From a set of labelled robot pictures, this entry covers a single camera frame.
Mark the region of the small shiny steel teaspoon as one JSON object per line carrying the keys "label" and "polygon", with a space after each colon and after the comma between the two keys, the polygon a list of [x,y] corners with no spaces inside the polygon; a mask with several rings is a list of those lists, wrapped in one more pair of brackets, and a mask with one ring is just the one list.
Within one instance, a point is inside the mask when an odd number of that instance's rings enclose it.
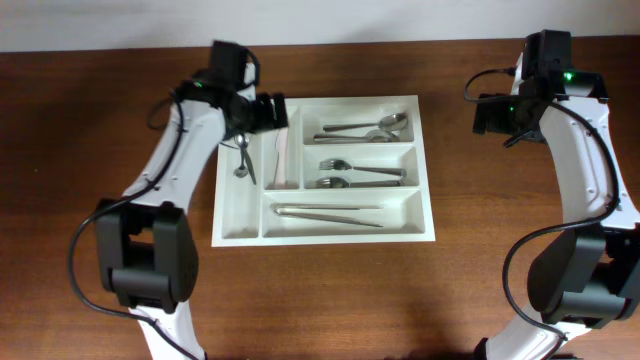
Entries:
{"label": "small shiny steel teaspoon", "polygon": [[238,134],[234,137],[234,141],[239,148],[241,162],[240,165],[234,170],[234,176],[237,178],[244,178],[248,175],[247,167],[247,155],[246,150],[248,147],[248,141],[245,134]]}

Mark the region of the pale pink plastic knife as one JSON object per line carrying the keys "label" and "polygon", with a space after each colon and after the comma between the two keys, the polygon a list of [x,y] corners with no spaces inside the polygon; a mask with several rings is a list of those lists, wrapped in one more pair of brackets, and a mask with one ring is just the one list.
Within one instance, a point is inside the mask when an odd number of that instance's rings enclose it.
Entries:
{"label": "pale pink plastic knife", "polygon": [[275,140],[277,152],[276,168],[274,174],[274,188],[281,189],[286,185],[287,155],[288,155],[288,129],[279,130]]}

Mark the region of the small dark steel teaspoon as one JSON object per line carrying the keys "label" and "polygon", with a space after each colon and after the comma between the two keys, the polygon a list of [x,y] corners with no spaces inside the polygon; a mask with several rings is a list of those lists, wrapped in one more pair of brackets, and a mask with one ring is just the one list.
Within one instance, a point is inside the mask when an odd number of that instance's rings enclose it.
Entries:
{"label": "small dark steel teaspoon", "polygon": [[[249,147],[249,138],[248,138],[247,135],[246,135],[246,138],[247,138],[248,147]],[[254,170],[254,167],[253,167],[252,159],[251,159],[251,157],[249,155],[249,152],[248,152],[248,147],[247,147],[247,150],[246,150],[246,155],[247,155],[246,161],[247,161],[247,167],[248,167],[248,175],[250,176],[252,183],[254,185],[256,185],[257,184],[257,180],[256,180],[255,170]]]}

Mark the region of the steel fork with wide tines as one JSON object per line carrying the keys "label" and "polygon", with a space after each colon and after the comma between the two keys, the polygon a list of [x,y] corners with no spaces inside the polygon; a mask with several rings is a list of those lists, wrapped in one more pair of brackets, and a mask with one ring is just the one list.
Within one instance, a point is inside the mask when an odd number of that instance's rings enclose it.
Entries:
{"label": "steel fork with wide tines", "polygon": [[406,170],[403,168],[380,168],[380,167],[355,166],[341,159],[323,160],[319,163],[318,169],[319,170],[336,170],[336,171],[354,170],[354,171],[362,171],[362,172],[396,176],[400,178],[403,178],[406,176]]}

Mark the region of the steel fork with curved handle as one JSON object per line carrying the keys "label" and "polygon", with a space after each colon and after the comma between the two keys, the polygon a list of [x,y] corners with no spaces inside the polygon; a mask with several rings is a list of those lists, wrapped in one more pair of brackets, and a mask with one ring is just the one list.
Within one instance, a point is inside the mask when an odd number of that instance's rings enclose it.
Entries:
{"label": "steel fork with curved handle", "polygon": [[374,187],[399,187],[401,180],[384,180],[368,182],[351,182],[342,177],[325,177],[315,182],[317,188],[374,188]]}

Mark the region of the large steel spoon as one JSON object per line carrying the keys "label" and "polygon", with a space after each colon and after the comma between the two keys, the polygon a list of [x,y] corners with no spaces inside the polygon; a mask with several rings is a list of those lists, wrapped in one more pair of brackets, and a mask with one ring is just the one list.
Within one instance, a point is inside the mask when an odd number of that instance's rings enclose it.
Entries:
{"label": "large steel spoon", "polygon": [[359,124],[348,124],[348,125],[325,125],[323,127],[324,132],[337,132],[337,131],[345,131],[352,130],[358,128],[368,128],[375,127],[382,131],[393,132],[402,130],[407,126],[409,122],[409,117],[407,113],[396,113],[392,115],[388,115],[383,117],[377,122],[372,123],[359,123]]}
{"label": "large steel spoon", "polygon": [[352,142],[371,142],[371,143],[390,143],[399,142],[400,139],[397,135],[383,131],[383,130],[371,130],[363,136],[347,136],[347,135],[332,135],[328,133],[316,134],[313,137],[315,142],[328,142],[328,141],[352,141]]}

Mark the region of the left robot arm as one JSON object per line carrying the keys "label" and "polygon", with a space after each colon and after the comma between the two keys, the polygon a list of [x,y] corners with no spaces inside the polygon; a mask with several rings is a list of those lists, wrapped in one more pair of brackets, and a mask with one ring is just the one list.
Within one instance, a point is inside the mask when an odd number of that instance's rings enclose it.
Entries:
{"label": "left robot arm", "polygon": [[204,359],[189,307],[199,259],[187,213],[218,146],[288,124],[280,93],[256,93],[260,63],[247,47],[212,44],[208,65],[171,91],[169,118],[149,162],[118,200],[93,215],[100,279],[119,315],[139,322],[155,359]]}

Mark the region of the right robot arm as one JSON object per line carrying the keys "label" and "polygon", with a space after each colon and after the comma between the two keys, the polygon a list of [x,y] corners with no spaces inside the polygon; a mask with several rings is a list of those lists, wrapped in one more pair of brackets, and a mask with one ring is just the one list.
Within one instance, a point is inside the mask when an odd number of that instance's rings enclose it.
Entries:
{"label": "right robot arm", "polygon": [[468,96],[473,130],[549,146],[563,221],[533,231],[507,253],[503,291],[515,318],[482,339],[477,359],[552,359],[570,340],[631,317],[639,305],[639,212],[609,133],[601,74],[572,64],[571,35],[527,36],[508,94]]}

